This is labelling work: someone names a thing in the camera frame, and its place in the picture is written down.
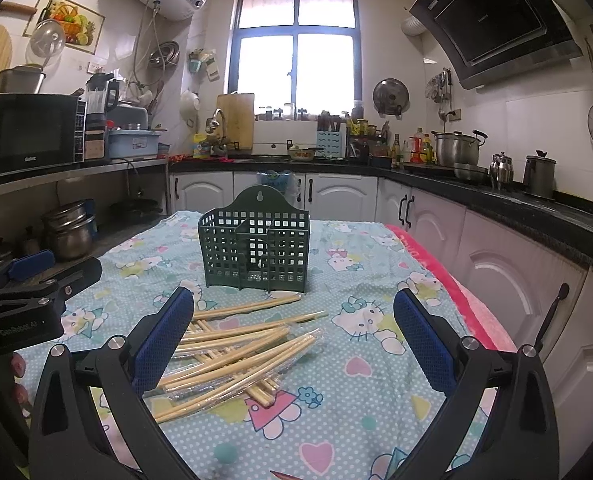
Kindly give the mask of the person's left hand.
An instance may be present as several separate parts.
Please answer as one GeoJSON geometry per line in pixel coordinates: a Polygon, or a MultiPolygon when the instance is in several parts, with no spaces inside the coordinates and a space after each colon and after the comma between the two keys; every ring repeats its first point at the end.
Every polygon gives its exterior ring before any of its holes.
{"type": "Polygon", "coordinates": [[[21,414],[24,418],[29,418],[32,411],[30,400],[28,400],[28,392],[24,385],[21,384],[21,379],[25,375],[26,364],[22,356],[19,353],[14,352],[11,358],[11,368],[13,373],[13,389],[12,396],[19,404],[21,414]]]}

